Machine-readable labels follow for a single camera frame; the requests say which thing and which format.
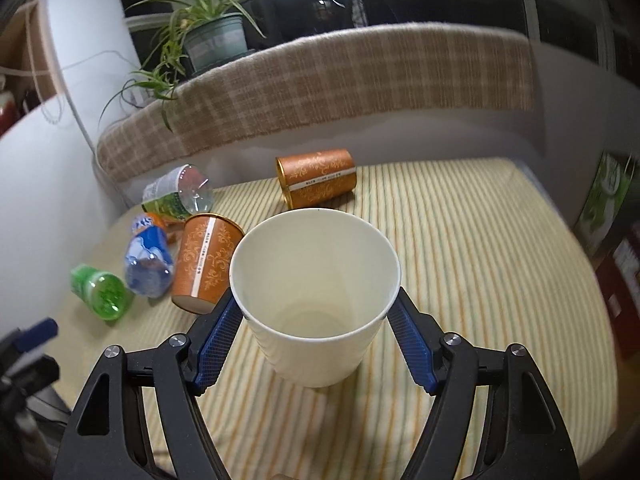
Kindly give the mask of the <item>white paper cup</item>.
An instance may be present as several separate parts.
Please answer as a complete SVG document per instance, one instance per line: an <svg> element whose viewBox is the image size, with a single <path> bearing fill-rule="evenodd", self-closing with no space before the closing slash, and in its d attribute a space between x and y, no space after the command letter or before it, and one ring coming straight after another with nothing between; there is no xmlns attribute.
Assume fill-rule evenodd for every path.
<svg viewBox="0 0 640 480"><path fill-rule="evenodd" d="M398 296L396 250L347 212L277 214L248 232L230 266L233 297L273 369L306 388L352 374Z"/></svg>

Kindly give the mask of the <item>near orange paper cup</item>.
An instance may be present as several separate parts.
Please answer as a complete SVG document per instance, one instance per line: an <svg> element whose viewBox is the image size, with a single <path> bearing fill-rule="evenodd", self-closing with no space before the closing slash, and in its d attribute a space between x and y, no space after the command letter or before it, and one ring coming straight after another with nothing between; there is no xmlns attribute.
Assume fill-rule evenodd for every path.
<svg viewBox="0 0 640 480"><path fill-rule="evenodd" d="M196 214L186 220L172 283L171 300L182 310L213 311L229 288L232 255L243 230L220 214Z"/></svg>

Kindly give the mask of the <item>orange paper cup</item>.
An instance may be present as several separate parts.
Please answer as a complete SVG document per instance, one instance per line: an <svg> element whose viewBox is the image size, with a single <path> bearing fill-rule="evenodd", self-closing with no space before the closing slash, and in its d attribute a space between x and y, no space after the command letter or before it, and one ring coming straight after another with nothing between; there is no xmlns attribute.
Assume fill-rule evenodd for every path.
<svg viewBox="0 0 640 480"><path fill-rule="evenodd" d="M243 230L220 214L196 214L186 220L172 283L171 300L182 310L213 311L229 288L232 255Z"/></svg>
<svg viewBox="0 0 640 480"><path fill-rule="evenodd" d="M344 148L276 158L278 181L290 209L319 205L352 192L357 169Z"/></svg>

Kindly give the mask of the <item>far orange paper cup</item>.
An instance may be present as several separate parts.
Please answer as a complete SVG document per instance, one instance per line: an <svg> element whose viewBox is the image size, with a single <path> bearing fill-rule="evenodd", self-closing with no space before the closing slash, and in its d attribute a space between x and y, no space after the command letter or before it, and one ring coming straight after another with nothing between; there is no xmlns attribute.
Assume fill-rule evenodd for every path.
<svg viewBox="0 0 640 480"><path fill-rule="evenodd" d="M290 209L319 205L352 192L357 169L344 148L276 158L278 181Z"/></svg>

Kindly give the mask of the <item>green tea bottle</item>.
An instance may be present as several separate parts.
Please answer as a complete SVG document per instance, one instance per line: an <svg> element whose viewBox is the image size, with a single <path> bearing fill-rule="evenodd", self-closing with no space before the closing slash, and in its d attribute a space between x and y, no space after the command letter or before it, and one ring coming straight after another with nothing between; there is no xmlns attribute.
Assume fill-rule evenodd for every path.
<svg viewBox="0 0 640 480"><path fill-rule="evenodd" d="M88 264L80 264L70 271L70 289L105 322L122 318L134 301L134 293L118 276Z"/></svg>

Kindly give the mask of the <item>blue label water bottle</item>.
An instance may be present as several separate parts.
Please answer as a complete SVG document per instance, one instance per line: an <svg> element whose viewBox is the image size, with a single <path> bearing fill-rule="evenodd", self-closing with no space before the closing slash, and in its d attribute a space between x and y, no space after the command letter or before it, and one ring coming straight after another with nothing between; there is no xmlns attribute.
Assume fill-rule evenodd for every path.
<svg viewBox="0 0 640 480"><path fill-rule="evenodd" d="M139 296L156 299L172 284L175 263L171 257L165 223L157 214L138 214L124 258L125 282Z"/></svg>

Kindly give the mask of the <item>red cardboard box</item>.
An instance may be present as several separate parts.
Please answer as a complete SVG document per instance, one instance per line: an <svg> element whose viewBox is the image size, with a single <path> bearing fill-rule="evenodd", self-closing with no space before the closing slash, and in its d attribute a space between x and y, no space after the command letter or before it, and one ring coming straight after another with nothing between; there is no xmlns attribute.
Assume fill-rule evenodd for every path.
<svg viewBox="0 0 640 480"><path fill-rule="evenodd" d="M639 223L634 222L597 268L597 279L620 355L639 353Z"/></svg>

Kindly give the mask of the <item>green paper bag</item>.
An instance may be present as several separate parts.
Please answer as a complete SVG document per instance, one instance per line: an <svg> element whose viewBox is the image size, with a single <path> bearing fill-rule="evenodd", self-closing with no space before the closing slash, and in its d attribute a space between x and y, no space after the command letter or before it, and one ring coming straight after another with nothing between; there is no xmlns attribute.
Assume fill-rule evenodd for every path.
<svg viewBox="0 0 640 480"><path fill-rule="evenodd" d="M603 152L574 234L589 258L614 247L639 220L639 159Z"/></svg>

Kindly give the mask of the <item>potted spider plant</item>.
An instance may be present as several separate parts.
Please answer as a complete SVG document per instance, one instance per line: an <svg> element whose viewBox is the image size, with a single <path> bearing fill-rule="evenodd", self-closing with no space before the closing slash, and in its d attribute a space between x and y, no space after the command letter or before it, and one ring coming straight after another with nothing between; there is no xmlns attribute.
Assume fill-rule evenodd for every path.
<svg viewBox="0 0 640 480"><path fill-rule="evenodd" d="M133 70L111 100L123 99L134 88L144 90L160 102L160 117L169 127L169 104L178 99L180 84L250 54L245 24L259 36L263 33L238 0L140 0L136 5L147 3L174 7L152 50L160 58L150 70Z"/></svg>

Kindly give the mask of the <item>plaid windowsill cloth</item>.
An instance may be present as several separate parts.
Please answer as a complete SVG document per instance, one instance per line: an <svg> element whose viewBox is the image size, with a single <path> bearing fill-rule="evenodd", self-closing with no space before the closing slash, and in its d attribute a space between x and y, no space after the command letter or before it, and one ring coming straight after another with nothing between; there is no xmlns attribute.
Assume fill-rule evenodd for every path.
<svg viewBox="0 0 640 480"><path fill-rule="evenodd" d="M532 49L513 30L445 23L344 29L208 70L106 129L96 160L124 182L226 144L401 110L532 110Z"/></svg>

